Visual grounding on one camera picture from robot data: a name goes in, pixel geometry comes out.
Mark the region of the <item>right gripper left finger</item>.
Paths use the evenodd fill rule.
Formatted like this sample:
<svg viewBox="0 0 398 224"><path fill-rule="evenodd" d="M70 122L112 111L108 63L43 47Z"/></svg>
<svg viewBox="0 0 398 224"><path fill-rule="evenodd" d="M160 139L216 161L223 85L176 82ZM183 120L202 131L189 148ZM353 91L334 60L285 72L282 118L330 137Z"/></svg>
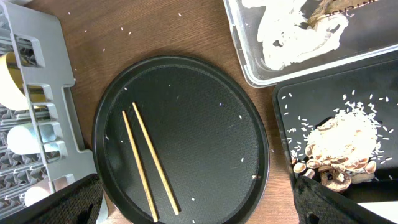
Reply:
<svg viewBox="0 0 398 224"><path fill-rule="evenodd" d="M1 220L1 224L95 224L103 200L102 181L90 174Z"/></svg>

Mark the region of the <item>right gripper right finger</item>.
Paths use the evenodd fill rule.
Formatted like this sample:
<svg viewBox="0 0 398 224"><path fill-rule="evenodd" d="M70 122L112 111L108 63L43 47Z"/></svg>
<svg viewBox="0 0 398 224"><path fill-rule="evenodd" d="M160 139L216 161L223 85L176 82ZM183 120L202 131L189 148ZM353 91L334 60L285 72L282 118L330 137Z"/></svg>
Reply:
<svg viewBox="0 0 398 224"><path fill-rule="evenodd" d="M300 224L391 222L305 176L296 180L294 204Z"/></svg>

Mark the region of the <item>pink plastic cup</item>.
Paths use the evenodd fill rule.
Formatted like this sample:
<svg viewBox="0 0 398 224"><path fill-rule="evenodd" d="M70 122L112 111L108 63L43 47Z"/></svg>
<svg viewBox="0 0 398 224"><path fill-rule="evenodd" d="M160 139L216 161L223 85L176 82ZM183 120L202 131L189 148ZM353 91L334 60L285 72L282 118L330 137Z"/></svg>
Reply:
<svg viewBox="0 0 398 224"><path fill-rule="evenodd" d="M54 181L55 189L61 190L68 185L68 182L65 177L56 179ZM39 181L38 183L31 186L27 192L25 193L25 205L27 207L37 203L38 201L43 200L44 198L51 195L52 192L50 190L50 181L49 178Z"/></svg>

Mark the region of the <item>food scraps pile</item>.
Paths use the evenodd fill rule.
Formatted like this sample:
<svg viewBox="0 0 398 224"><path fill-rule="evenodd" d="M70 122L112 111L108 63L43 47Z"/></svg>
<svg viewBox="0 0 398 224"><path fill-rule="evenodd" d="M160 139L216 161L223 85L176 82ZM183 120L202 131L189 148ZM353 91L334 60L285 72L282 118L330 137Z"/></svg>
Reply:
<svg viewBox="0 0 398 224"><path fill-rule="evenodd" d="M344 94L330 118L320 124L302 115L296 126L287 129L286 142L294 174L313 178L334 192L352 184L369 182L377 166L392 160L382 142L390 143L397 128L377 118L373 96L355 101L355 93Z"/></svg>

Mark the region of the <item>wooden chopstick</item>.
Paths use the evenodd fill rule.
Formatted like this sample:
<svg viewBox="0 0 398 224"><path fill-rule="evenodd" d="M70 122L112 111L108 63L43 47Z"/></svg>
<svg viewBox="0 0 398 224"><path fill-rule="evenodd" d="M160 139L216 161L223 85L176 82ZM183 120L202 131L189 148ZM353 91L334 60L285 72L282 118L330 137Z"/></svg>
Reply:
<svg viewBox="0 0 398 224"><path fill-rule="evenodd" d="M173 195L173 193L172 193L172 189L171 189L170 184L169 184L169 182L168 182L168 180L167 180L167 178L166 178L165 172L164 172L164 170L163 170L163 168L162 168L162 165L161 165L161 163L160 163L160 160L159 160L159 158L158 158L158 155L157 155L157 153L156 153L156 151L155 151L155 148L154 148L154 146L153 146L153 143L152 143L152 141L151 141L151 138L150 138L150 136L149 136L149 133L147 132L146 126L145 126L145 124L144 124L144 122L143 122L143 119L142 119L141 114L140 114L140 112L139 112L139 110L138 110L138 107L137 107L137 105L136 105L135 102L132 102L132 106L133 106L134 111L135 111L135 113L136 113L136 116L137 116L139 125L140 125L140 127L141 127L141 129L142 129L142 133L143 133L143 135L144 135L144 138L145 138L146 143L147 143L147 145L148 145L148 148L149 148L149 150L150 150L151 156L152 156L153 161L154 161L154 163L155 163L156 169L157 169L157 171L158 171L158 173L159 173L159 176L160 176L160 179L161 179L162 184L163 184L163 186L164 186L164 189L165 189L165 191L166 191L166 193L167 193L167 196L168 196L168 198L169 198L169 202L170 202L170 204L171 204L171 206L172 206L172 209L173 209L173 211L174 211L174 214L175 214L175 215L179 215L179 214L180 214L180 210L179 210L179 208L178 208L177 201L176 201L176 199L175 199L175 197L174 197L174 195Z"/></svg>
<svg viewBox="0 0 398 224"><path fill-rule="evenodd" d="M128 135L128 138L129 138L129 141L130 141L130 144L131 144L131 148L132 148L132 151L133 151L133 154L134 154L134 159L135 159L135 162L136 162L136 165L137 165L137 169L139 171L139 177L141 179L142 186L144 188L144 192L145 192L145 195L146 195L147 203L148 203L149 208L150 208L152 219L153 219L154 222L158 222L159 221L159 217L158 217L158 214L157 214L157 211L156 211L156 208L155 208L154 201L152 199L150 188L149 188L149 185L147 183L146 175L144 173L144 169L143 169L143 166L142 166L142 163L141 163L141 158L139 156L139 152L137 150L136 143L134 141L132 130L131 130L131 127L130 127L130 124L129 124L129 121L128 121L128 118L127 118L127 114L126 114L125 111L122 111L122 116L123 116L124 124L125 124L125 127L126 127L127 135Z"/></svg>

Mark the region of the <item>blue plastic cup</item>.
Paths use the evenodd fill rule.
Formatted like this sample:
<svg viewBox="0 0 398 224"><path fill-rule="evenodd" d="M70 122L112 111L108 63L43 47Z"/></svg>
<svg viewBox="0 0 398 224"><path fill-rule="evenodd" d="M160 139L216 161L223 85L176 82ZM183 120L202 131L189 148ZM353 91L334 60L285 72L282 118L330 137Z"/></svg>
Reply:
<svg viewBox="0 0 398 224"><path fill-rule="evenodd" d="M40 126L43 143L56 140L56 135L51 125ZM14 126L7 134L8 148L15 154L38 154L40 152L37 136L32 123Z"/></svg>

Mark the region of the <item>yellow bowl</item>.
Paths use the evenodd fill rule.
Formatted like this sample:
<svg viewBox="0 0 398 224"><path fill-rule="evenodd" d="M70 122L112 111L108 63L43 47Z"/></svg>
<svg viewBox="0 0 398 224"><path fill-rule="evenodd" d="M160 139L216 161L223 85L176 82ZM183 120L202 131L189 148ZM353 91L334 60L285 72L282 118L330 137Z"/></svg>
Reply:
<svg viewBox="0 0 398 224"><path fill-rule="evenodd" d="M14 52L1 56L1 105L14 111L29 109L22 73Z"/></svg>

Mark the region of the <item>white napkin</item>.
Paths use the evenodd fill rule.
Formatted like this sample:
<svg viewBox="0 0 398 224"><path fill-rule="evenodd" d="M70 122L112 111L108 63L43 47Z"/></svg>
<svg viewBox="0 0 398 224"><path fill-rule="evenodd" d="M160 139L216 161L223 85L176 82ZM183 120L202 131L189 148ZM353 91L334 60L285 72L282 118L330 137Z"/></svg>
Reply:
<svg viewBox="0 0 398 224"><path fill-rule="evenodd" d="M336 50L349 21L337 14L324 17L310 26L302 7L306 0L243 0L246 8L264 6L257 41L262 44L264 64L282 70L293 63Z"/></svg>

